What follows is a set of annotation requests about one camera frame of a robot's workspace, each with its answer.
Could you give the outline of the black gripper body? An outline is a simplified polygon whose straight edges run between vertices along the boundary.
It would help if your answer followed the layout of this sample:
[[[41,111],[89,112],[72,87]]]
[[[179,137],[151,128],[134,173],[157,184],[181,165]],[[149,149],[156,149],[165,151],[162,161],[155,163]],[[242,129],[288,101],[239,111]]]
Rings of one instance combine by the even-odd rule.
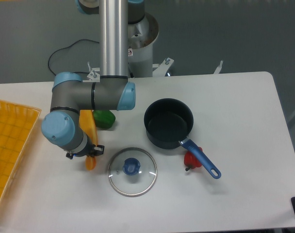
[[[71,154],[76,157],[82,157],[88,155],[94,148],[94,144],[90,139],[82,141],[81,144],[71,151]]]

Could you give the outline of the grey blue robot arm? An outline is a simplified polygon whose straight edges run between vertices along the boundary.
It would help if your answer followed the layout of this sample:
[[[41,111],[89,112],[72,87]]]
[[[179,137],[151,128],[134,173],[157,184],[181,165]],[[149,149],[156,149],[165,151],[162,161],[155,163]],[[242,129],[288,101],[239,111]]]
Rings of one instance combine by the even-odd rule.
[[[50,112],[41,124],[43,136],[66,152],[66,157],[98,156],[95,145],[79,124],[81,110],[132,110],[135,84],[129,82],[128,1],[99,1],[100,81],[83,81],[76,73],[55,76]]]

